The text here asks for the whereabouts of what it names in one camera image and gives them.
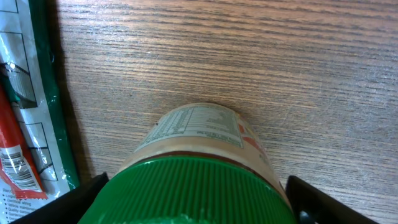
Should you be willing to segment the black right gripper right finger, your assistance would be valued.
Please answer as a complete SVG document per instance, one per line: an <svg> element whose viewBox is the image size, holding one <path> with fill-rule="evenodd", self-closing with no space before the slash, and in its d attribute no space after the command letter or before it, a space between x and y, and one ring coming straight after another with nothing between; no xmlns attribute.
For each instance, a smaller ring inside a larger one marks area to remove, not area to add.
<svg viewBox="0 0 398 224"><path fill-rule="evenodd" d="M377 224L295 175L289 176L285 193L299 223Z"/></svg>

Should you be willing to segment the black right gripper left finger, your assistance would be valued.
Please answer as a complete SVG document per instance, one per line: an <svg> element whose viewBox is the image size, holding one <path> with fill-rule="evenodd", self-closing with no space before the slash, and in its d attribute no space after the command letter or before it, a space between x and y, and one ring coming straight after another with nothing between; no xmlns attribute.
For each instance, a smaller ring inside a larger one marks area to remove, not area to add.
<svg viewBox="0 0 398 224"><path fill-rule="evenodd" d="M107 173L103 172L92 178L89 182L11 223L78 223L108 181Z"/></svg>

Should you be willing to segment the red white stick sachet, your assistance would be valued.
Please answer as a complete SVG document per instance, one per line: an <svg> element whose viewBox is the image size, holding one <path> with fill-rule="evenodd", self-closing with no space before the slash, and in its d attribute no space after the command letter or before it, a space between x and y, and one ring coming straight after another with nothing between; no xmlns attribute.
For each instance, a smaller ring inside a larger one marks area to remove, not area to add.
<svg viewBox="0 0 398 224"><path fill-rule="evenodd" d="M4 90L1 90L1 178L19 200L47 198Z"/></svg>

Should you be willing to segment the green white round can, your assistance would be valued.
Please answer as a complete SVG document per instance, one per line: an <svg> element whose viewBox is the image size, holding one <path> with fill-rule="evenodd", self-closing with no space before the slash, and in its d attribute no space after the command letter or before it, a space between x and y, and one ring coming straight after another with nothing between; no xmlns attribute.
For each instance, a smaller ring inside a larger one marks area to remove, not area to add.
<svg viewBox="0 0 398 224"><path fill-rule="evenodd" d="M160 118L82 223L295 223L267 152L235 111L213 103Z"/></svg>

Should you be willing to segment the green gloves package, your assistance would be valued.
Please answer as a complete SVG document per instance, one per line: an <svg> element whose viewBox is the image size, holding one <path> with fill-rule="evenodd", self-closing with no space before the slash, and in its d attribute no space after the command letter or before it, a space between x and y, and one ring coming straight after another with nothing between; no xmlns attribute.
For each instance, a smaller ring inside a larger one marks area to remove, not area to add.
<svg viewBox="0 0 398 224"><path fill-rule="evenodd" d="M44 1L1 0L1 90L19 123L46 199L17 199L1 178L1 222L22 218L80 184L53 70Z"/></svg>

